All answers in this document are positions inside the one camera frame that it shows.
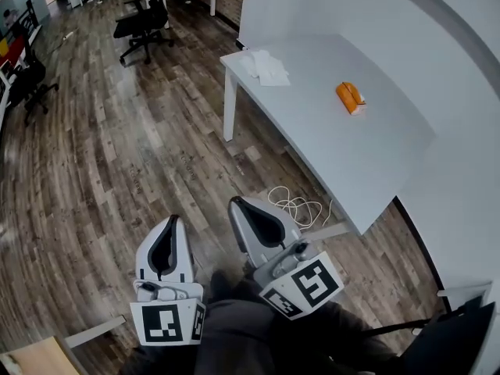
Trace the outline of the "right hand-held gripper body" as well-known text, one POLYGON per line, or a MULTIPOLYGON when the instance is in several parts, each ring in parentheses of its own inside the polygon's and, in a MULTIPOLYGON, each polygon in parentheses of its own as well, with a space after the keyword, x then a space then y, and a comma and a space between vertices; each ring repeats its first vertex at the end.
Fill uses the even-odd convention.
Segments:
POLYGON ((314 313, 344 289, 330 256, 306 240, 289 245, 253 277, 259 296, 289 320, 314 313))

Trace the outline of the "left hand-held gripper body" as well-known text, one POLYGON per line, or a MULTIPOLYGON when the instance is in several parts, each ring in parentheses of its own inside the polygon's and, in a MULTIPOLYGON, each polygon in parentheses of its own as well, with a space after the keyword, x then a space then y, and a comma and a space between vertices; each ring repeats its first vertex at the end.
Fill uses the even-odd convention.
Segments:
POLYGON ((206 307, 198 283, 136 280, 130 310, 143 346, 199 345, 206 307))

